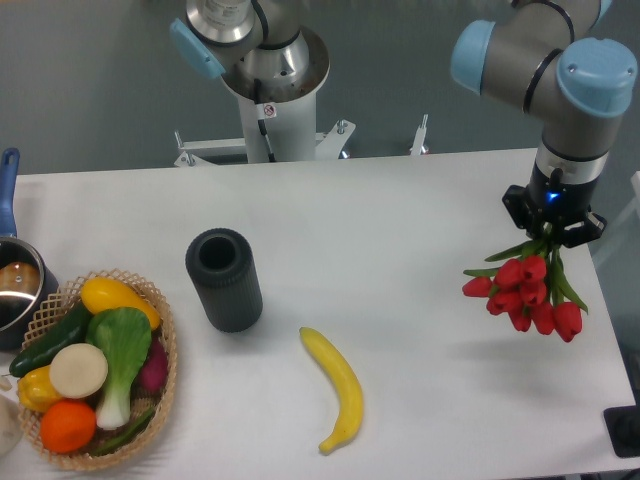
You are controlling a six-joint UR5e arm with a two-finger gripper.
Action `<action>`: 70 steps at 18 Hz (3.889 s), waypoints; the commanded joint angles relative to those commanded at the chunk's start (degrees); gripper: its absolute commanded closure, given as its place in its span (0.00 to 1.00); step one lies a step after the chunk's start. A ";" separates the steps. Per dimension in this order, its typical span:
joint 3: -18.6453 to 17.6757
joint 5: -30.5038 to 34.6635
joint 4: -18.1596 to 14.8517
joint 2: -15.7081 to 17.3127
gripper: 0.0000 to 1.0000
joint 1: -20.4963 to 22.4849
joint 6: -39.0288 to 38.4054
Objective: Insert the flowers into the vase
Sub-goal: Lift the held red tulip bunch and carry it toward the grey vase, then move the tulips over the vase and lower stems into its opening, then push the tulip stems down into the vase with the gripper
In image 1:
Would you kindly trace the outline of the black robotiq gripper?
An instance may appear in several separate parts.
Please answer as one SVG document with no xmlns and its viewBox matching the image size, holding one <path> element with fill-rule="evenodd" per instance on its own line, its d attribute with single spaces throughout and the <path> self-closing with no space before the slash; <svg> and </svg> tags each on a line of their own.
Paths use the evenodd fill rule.
<svg viewBox="0 0 640 480">
<path fill-rule="evenodd" d="M 574 248 L 603 235 L 607 220 L 591 209 L 598 180 L 569 184 L 567 178 L 560 168 L 546 175 L 535 165 L 526 187 L 507 188 L 502 203 L 514 225 L 530 239 L 545 238 Z"/>
</svg>

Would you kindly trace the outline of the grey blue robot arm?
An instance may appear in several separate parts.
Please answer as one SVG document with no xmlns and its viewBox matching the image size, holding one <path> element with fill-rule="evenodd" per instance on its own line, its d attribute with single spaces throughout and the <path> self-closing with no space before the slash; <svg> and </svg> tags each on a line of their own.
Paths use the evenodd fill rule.
<svg viewBox="0 0 640 480">
<path fill-rule="evenodd" d="M 628 109 L 638 64 L 624 45 L 589 36 L 605 1 L 518 1 L 506 24 L 478 20 L 460 34 L 450 73 L 461 86 L 543 124 L 526 186 L 503 204 L 533 239 L 572 248 L 598 239 L 591 198 Z M 170 37 L 193 70 L 235 95 L 252 163 L 339 156 L 353 126 L 316 130 L 316 94 L 329 72 L 324 42 L 296 1 L 190 1 Z"/>
</svg>

